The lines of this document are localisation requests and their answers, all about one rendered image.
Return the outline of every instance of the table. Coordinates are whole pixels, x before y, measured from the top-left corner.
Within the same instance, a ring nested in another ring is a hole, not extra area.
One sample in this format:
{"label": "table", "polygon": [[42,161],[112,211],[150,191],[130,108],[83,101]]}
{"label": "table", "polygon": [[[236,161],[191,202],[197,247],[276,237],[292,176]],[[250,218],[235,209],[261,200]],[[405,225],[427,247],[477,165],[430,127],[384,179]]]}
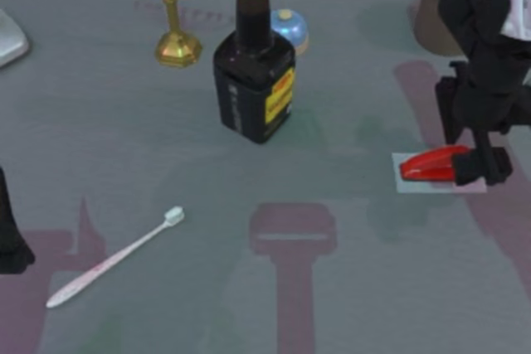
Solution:
{"label": "table", "polygon": [[[450,72],[410,1],[272,0],[306,16],[310,48],[290,121],[257,146],[217,114],[234,0],[183,1],[204,43],[185,70],[154,59],[158,0],[2,0],[33,44],[0,70],[0,155],[37,263],[0,278],[0,354],[529,352],[529,131],[504,186],[397,193],[391,154],[441,144]],[[44,308],[174,205],[182,225]],[[280,247],[286,223],[323,253]]]}

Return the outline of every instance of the bottle label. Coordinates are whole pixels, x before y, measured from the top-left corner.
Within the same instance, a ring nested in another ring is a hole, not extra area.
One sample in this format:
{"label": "bottle label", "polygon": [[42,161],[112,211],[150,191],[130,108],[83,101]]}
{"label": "bottle label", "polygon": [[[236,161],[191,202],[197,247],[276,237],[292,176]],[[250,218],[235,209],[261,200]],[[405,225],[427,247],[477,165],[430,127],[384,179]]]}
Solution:
{"label": "bottle label", "polygon": [[295,70],[292,67],[273,85],[270,96],[265,99],[265,124],[270,124],[282,109],[291,103],[294,81]]}

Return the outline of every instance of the brown cylinder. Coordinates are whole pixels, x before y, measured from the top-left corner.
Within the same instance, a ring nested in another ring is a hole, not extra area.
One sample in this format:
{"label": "brown cylinder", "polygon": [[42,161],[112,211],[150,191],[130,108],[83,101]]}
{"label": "brown cylinder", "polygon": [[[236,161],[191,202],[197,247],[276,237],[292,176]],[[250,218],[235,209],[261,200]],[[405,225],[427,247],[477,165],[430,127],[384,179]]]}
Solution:
{"label": "brown cylinder", "polygon": [[446,29],[437,10],[439,0],[421,0],[413,24],[418,43],[438,56],[461,56],[463,53]]}

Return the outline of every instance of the toothbrush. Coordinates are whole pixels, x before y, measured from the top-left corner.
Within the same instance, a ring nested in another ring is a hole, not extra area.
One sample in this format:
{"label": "toothbrush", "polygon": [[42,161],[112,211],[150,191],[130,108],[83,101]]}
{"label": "toothbrush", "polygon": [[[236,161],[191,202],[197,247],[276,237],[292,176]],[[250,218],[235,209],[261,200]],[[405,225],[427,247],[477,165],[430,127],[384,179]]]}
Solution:
{"label": "toothbrush", "polygon": [[79,292],[81,292],[83,289],[85,289],[87,286],[92,284],[105,272],[109,271],[111,268],[117,265],[120,261],[125,259],[127,256],[131,255],[140,246],[142,246],[149,240],[153,239],[160,232],[162,232],[163,230],[166,230],[169,227],[173,227],[177,225],[178,223],[180,223],[181,221],[183,221],[184,220],[184,209],[180,206],[175,206],[174,208],[166,212],[166,214],[164,215],[164,218],[165,218],[164,223],[159,225],[157,228],[155,228],[151,232],[149,232],[147,235],[140,238],[139,240],[129,245],[125,249],[122,249],[121,251],[110,256],[107,260],[104,260],[103,262],[96,265],[93,269],[90,269],[89,271],[85,272],[78,278],[74,279],[73,281],[68,283],[66,286],[64,286],[62,289],[59,289],[46,302],[46,307],[55,308],[55,307],[60,306],[64,302],[70,300],[71,298],[76,296]]}

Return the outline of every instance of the red object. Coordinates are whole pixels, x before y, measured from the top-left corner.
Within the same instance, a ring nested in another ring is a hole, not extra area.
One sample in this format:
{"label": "red object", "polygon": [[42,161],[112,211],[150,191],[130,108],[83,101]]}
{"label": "red object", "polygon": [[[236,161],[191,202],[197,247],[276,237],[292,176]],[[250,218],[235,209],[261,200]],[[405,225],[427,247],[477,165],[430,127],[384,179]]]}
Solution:
{"label": "red object", "polygon": [[451,157],[457,153],[468,153],[464,145],[450,145],[433,149],[409,158],[400,165],[400,174],[404,180],[428,182],[453,182],[455,180]]}

